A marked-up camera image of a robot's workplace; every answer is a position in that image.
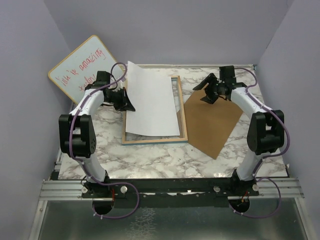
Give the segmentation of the hot air balloon photo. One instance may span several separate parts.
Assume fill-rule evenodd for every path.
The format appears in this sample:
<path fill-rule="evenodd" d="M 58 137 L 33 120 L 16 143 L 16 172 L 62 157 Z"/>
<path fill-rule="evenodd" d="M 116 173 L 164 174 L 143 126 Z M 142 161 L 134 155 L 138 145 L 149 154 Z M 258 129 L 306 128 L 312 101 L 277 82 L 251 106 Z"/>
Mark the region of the hot air balloon photo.
<path fill-rule="evenodd" d="M 135 108 L 126 112 L 127 133 L 149 137 L 180 134 L 170 76 L 128 61 L 127 95 Z"/>

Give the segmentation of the blue wooden photo frame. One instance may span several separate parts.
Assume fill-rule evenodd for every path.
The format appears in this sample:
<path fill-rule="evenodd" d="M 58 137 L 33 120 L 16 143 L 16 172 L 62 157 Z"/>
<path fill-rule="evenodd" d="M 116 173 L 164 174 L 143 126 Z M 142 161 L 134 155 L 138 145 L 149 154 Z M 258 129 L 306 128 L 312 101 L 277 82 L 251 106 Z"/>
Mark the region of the blue wooden photo frame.
<path fill-rule="evenodd" d="M 123 146 L 132 146 L 132 145 L 152 145 L 152 144 L 180 144 L 188 142 L 188 133 L 186 125 L 186 117 L 184 110 L 184 101 L 183 101 L 183 91 L 181 78 L 179 75 L 170 76 L 172 82 L 176 82 L 176 89 L 178 93 L 178 106 L 179 110 L 177 112 L 177 120 L 180 135 L 176 138 L 161 138 L 161 139 L 142 139 L 142 140 L 127 140 L 126 138 L 126 122 L 127 122 L 127 113 L 125 112 L 122 115 L 122 135 L 121 143 Z"/>

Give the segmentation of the brown cardboard backing board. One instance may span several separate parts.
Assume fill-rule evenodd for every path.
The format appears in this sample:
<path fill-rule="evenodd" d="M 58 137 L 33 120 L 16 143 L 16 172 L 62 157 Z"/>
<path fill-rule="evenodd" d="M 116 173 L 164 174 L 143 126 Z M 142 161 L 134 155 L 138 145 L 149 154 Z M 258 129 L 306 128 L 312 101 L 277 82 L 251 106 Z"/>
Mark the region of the brown cardboard backing board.
<path fill-rule="evenodd" d="M 204 90 L 194 91 L 184 103 L 188 143 L 216 159 L 243 114 L 233 102 L 219 98 L 214 104 L 201 100 Z"/>

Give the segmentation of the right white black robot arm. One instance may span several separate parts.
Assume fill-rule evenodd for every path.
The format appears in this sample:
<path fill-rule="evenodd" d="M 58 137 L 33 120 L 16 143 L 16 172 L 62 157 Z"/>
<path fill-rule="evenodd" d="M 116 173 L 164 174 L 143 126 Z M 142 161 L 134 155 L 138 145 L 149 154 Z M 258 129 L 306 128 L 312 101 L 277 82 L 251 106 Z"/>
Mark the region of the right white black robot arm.
<path fill-rule="evenodd" d="M 263 160 L 276 157 L 276 151 L 290 140 L 283 111 L 274 110 L 253 96 L 250 86 L 237 81 L 236 70 L 233 65 L 221 66 L 219 76 L 210 73 L 193 90 L 204 90 L 201 100 L 211 105 L 219 98 L 233 102 L 250 119 L 246 137 L 249 150 L 229 184 L 230 191 L 240 196 L 247 191 L 247 182 L 255 179 Z"/>

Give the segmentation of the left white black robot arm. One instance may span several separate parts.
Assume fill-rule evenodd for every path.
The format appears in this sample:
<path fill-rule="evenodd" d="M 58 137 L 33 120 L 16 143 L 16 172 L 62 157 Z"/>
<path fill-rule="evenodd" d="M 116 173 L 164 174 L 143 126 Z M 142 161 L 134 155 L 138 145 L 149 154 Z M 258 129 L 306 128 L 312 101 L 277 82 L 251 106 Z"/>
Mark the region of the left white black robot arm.
<path fill-rule="evenodd" d="M 109 103 L 116 111 L 136 109 L 131 103 L 126 88 L 116 90 L 122 78 L 115 79 L 112 73 L 99 70 L 96 80 L 85 87 L 84 96 L 68 114 L 58 119 L 60 149 L 83 169 L 88 182 L 93 183 L 97 196 L 106 197 L 111 190 L 107 171 L 101 166 L 95 154 L 97 138 L 93 116 L 104 103 Z"/>

